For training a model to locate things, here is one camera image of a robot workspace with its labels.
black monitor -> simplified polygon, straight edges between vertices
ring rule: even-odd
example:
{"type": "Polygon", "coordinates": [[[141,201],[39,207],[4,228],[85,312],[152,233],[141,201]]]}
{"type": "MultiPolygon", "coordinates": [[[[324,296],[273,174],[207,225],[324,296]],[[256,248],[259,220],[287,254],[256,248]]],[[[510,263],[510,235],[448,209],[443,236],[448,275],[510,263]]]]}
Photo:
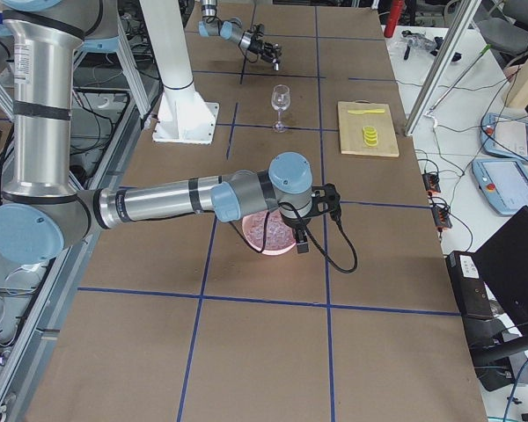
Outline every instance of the black monitor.
{"type": "Polygon", "coordinates": [[[474,254],[480,277],[522,333],[501,344],[472,349],[475,366],[528,350],[528,207],[521,208],[474,254]]]}

pink bowl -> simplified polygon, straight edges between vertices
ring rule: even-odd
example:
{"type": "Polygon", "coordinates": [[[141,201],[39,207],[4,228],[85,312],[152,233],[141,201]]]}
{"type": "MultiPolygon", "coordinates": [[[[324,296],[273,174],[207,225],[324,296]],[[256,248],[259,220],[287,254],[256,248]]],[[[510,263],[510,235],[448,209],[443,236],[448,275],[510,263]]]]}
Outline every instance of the pink bowl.
{"type": "MultiPolygon", "coordinates": [[[[266,211],[247,215],[243,218],[243,233],[246,241],[257,250],[262,248],[262,238],[264,231],[264,219],[266,211]]],[[[296,245],[293,231],[282,221],[280,211],[276,209],[268,217],[268,230],[266,239],[266,249],[264,255],[282,255],[296,245]]]]}

red bottle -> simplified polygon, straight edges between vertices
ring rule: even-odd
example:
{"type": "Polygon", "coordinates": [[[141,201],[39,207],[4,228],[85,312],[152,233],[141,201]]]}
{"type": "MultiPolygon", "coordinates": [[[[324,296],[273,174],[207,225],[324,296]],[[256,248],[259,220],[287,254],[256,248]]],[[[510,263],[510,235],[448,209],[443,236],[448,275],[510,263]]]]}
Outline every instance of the red bottle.
{"type": "Polygon", "coordinates": [[[399,22],[399,18],[401,16],[401,11],[403,10],[404,3],[405,0],[393,0],[393,3],[391,4],[391,11],[389,12],[389,18],[385,24],[384,36],[386,38],[391,38],[393,36],[393,33],[395,32],[395,26],[397,26],[397,22],[399,22]]]}

white desk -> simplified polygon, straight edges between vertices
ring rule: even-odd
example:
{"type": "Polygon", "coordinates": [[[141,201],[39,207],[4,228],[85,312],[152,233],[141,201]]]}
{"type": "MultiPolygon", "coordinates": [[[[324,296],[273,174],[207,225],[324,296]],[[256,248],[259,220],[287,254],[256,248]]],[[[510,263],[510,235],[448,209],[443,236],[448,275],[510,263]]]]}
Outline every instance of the white desk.
{"type": "MultiPolygon", "coordinates": [[[[400,95],[403,106],[408,115],[421,90],[420,86],[413,86],[411,84],[423,84],[430,66],[434,61],[434,56],[425,51],[412,50],[408,60],[403,60],[406,44],[401,41],[400,34],[405,29],[409,29],[412,32],[426,32],[428,38],[445,36],[447,30],[444,28],[398,26],[393,38],[386,41],[395,78],[400,83],[400,95]]],[[[468,30],[457,48],[457,51],[463,55],[462,59],[449,66],[440,83],[442,85],[452,84],[460,72],[475,60],[477,54],[484,47],[485,41],[480,34],[475,30],[468,30]]],[[[464,80],[460,82],[459,86],[476,89],[493,85],[502,80],[504,80],[504,76],[495,58],[491,54],[486,54],[467,74],[464,80]]],[[[481,117],[489,107],[491,99],[499,89],[502,92],[493,101],[489,107],[489,111],[491,113],[500,113],[502,111],[502,115],[512,117],[525,116],[526,112],[524,110],[503,109],[502,93],[508,91],[509,87],[508,84],[503,85],[503,83],[499,83],[493,87],[479,91],[454,90],[436,109],[435,115],[438,124],[454,129],[478,126],[481,117]]],[[[439,88],[430,104],[433,104],[445,90],[446,88],[444,87],[439,88]]],[[[436,142],[432,120],[422,118],[413,136],[414,145],[419,149],[417,156],[434,161],[440,171],[446,171],[440,174],[442,194],[439,196],[448,202],[451,201],[453,187],[458,181],[458,177],[450,171],[459,173],[459,169],[447,163],[445,160],[456,164],[461,169],[467,167],[466,175],[459,181],[456,187],[454,199],[451,203],[451,212],[465,222],[473,232],[471,251],[476,251],[508,220],[508,217],[500,216],[488,205],[483,194],[479,192],[479,188],[471,172],[471,165],[468,166],[476,156],[487,156],[480,152],[479,129],[473,128],[463,133],[455,133],[439,127],[436,129],[436,142]]],[[[435,170],[433,164],[420,161],[419,165],[421,170],[424,169],[425,164],[427,171],[435,170]]],[[[444,254],[448,254],[453,250],[465,250],[470,244],[468,230],[453,219],[452,224],[454,227],[446,230],[443,234],[442,251],[444,254]]],[[[483,395],[488,416],[502,417],[506,406],[506,397],[510,394],[510,389],[511,386],[508,386],[489,393],[481,387],[481,394],[483,395]]],[[[509,418],[521,420],[521,413],[528,413],[528,387],[519,386],[515,397],[522,400],[522,403],[519,405],[511,405],[509,418]]]]}

brown table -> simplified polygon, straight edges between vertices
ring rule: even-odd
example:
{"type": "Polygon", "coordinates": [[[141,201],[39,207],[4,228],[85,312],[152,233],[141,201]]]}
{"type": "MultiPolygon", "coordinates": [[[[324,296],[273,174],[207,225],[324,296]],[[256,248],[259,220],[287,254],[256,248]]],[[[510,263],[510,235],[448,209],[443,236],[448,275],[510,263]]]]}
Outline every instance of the brown table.
{"type": "MultiPolygon", "coordinates": [[[[26,420],[484,421],[410,138],[395,159],[342,156],[336,103],[387,103],[405,121],[374,11],[222,4],[284,46],[279,74],[187,27],[197,90],[218,101],[210,146],[155,144],[144,131],[123,180],[148,186],[262,170],[304,154],[335,183],[361,259],[351,275],[313,248],[249,251],[213,215],[103,234],[26,420]],[[292,104],[270,129],[275,84],[292,104]]],[[[348,266],[330,222],[311,229],[348,266]]]]}

